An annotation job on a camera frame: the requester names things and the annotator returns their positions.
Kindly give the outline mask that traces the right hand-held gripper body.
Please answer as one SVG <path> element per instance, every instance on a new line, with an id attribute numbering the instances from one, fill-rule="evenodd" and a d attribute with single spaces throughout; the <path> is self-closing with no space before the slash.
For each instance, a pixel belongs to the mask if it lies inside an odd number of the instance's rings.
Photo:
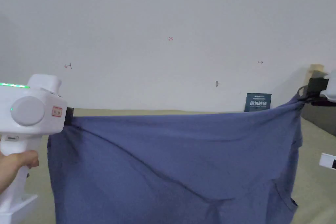
<path id="1" fill-rule="evenodd" d="M 310 101 L 308 103 L 310 105 L 311 101 L 316 99 L 327 99 L 336 102 L 336 70 L 332 70 L 324 77 L 311 78 L 308 86 L 310 92 Z M 336 156 L 322 153 L 319 165 L 329 169 L 336 169 Z"/>

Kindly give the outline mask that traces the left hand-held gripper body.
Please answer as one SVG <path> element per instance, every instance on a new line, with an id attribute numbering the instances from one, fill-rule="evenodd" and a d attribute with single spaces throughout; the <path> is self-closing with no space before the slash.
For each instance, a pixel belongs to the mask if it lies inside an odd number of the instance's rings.
<path id="1" fill-rule="evenodd" d="M 57 76 L 33 74 L 27 85 L 0 84 L 0 149 L 4 155 L 37 151 L 44 135 L 62 131 L 67 102 Z M 0 196 L 0 222 L 19 224 L 33 210 L 37 195 L 26 194 L 28 167 L 19 169 Z"/>

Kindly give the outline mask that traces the person's left hand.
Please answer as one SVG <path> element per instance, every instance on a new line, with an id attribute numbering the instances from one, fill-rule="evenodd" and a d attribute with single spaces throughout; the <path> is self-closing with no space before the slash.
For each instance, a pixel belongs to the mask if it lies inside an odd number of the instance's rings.
<path id="1" fill-rule="evenodd" d="M 10 186 L 20 168 L 28 167 L 30 169 L 37 166 L 39 166 L 39 158 L 36 151 L 29 150 L 8 156 L 0 153 L 0 193 Z"/>

